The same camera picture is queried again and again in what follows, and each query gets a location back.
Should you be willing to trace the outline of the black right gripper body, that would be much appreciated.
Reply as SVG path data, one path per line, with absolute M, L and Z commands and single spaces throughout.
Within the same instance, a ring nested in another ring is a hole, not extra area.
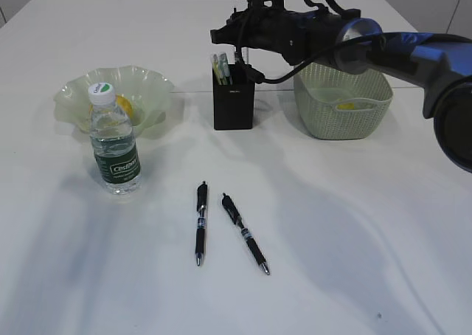
M 251 8 L 231 14 L 225 25 L 210 30 L 210 38 L 213 44 L 283 53 L 295 44 L 295 27 L 287 11 Z

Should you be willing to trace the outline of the black blue right robot arm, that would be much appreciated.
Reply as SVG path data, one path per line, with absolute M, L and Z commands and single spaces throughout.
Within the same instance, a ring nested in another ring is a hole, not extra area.
M 210 38 L 278 53 L 295 72 L 311 63 L 353 75 L 373 69 L 422 88 L 423 116 L 433 119 L 439 146 L 455 165 L 471 171 L 471 40 L 383 32 L 370 18 L 269 7 L 236 12 Z

